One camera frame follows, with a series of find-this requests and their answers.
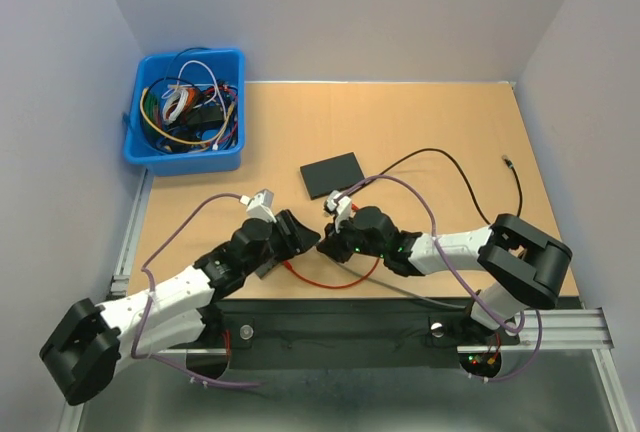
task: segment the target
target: cable connector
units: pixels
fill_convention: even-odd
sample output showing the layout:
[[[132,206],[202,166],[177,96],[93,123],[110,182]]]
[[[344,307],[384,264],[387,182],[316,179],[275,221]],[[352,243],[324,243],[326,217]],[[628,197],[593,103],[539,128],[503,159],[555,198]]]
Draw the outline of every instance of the cable connector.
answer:
[[[272,204],[273,192],[269,189],[262,189],[247,204],[247,215],[265,222],[275,222],[276,217],[271,211]]]
[[[507,154],[502,156],[502,160],[504,161],[504,163],[507,165],[507,167],[509,167],[510,169],[513,169],[513,162],[511,162],[511,159],[509,159],[509,157],[507,156]]]
[[[334,190],[329,194],[324,203],[324,210],[335,217],[336,232],[340,232],[340,223],[347,220],[351,215],[352,205],[351,197],[342,195],[338,190]]]

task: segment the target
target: wooden work surface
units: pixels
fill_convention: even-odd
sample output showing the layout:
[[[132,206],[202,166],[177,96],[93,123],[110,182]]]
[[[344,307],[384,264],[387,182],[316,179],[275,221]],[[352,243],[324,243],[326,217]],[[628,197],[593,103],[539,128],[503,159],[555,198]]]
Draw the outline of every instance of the wooden work surface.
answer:
[[[466,172],[480,206],[490,220],[514,213],[518,195],[511,171],[501,160],[514,162],[524,192],[522,217],[559,237],[531,145],[508,84],[248,84],[247,142],[242,166],[234,172],[157,177],[129,284],[129,293],[148,286],[140,266],[180,223],[207,197],[219,192],[253,195],[268,188],[275,193],[273,211],[288,208],[307,227],[320,233],[330,220],[323,199],[311,201],[299,167],[347,152],[355,152],[367,175],[380,172],[400,157],[423,147],[452,154]],[[432,207],[439,233],[472,230],[484,225],[465,184],[451,162],[436,153],[415,156],[392,171],[423,194]],[[358,206],[377,205],[396,226],[429,231],[429,217],[404,188],[377,181],[354,197]],[[151,264],[162,281],[182,271],[231,234],[246,218],[232,199],[207,205],[174,242]],[[354,257],[354,270],[366,272],[374,259]],[[314,249],[292,261],[306,277],[343,284],[354,277]],[[463,274],[474,289],[486,288],[487,273]],[[431,297],[464,297],[450,272],[425,278],[403,278],[382,264],[373,277]],[[562,294],[577,296],[569,272]],[[361,283],[344,290],[308,285],[282,266],[265,279],[250,276],[234,298],[392,297],[380,285]]]

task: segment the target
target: black pad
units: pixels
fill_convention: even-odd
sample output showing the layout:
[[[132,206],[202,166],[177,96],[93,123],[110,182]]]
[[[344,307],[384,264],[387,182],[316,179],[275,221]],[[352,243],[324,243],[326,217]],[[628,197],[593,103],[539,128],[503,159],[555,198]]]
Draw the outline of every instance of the black pad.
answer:
[[[300,167],[309,197],[317,199],[334,190],[346,190],[364,179],[353,152]]]

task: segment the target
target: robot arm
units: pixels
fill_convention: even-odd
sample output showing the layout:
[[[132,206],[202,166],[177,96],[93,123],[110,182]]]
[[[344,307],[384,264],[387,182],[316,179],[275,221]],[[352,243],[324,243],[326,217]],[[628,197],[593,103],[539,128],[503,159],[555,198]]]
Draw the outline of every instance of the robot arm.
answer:
[[[273,194],[244,200],[249,219],[228,242],[197,259],[151,293],[152,307],[137,351],[150,355],[193,342],[210,325],[200,309],[241,288],[252,273],[265,273],[302,254],[320,239],[289,210],[274,215]],[[132,345],[149,290],[94,305],[74,304],[40,351],[40,358],[70,405],[91,399],[130,365]]]
[[[499,215],[489,227],[438,236],[447,264],[429,234],[400,231],[377,207],[364,207],[351,217],[351,199],[333,192],[325,210],[334,221],[325,227],[319,252],[337,262],[346,262],[354,253],[380,257],[404,277],[449,266],[487,271],[497,283],[481,292],[480,299],[503,321],[527,307],[553,309],[572,257],[562,242],[511,214]],[[499,327],[477,302],[469,316],[487,335]]]

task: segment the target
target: gray wall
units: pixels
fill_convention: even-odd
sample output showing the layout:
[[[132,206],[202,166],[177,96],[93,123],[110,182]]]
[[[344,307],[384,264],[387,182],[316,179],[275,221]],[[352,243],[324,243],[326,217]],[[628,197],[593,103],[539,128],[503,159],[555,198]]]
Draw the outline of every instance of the gray wall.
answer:
[[[138,180],[121,113],[140,49],[114,0],[0,0],[0,429],[57,430],[39,348],[104,297]]]
[[[563,0],[117,0],[145,53],[235,45],[256,80],[515,79]]]
[[[640,0],[566,0],[516,95],[580,292],[640,420]]]

